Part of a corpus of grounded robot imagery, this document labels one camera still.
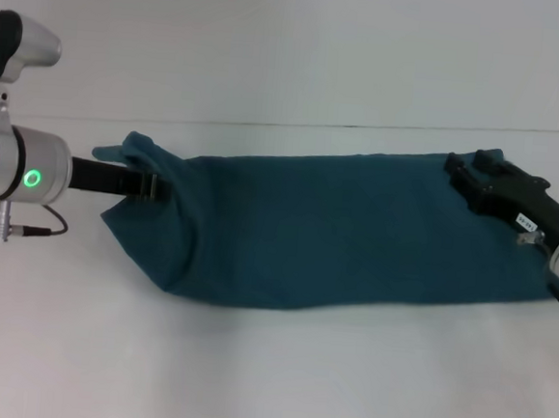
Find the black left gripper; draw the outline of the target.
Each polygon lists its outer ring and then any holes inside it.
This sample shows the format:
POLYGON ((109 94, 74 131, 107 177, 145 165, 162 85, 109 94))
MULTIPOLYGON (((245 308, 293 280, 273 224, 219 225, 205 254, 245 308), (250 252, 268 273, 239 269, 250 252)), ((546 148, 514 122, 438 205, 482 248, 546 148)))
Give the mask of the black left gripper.
POLYGON ((140 173, 118 165, 74 157, 70 189, 140 197, 144 201, 170 199, 171 184, 157 173, 140 173))

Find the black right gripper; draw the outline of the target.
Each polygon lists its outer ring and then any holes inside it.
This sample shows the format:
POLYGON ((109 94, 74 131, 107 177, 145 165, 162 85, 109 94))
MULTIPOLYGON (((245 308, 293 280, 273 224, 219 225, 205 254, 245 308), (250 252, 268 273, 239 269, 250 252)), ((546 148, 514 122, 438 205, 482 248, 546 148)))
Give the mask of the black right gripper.
POLYGON ((559 203, 546 192, 550 183, 528 175, 504 156, 501 149, 477 150, 473 155, 472 168, 489 179, 486 183, 468 171, 459 154, 447 154, 443 170, 472 212, 496 217, 518 230, 522 214, 543 232, 545 245, 558 246, 559 203))

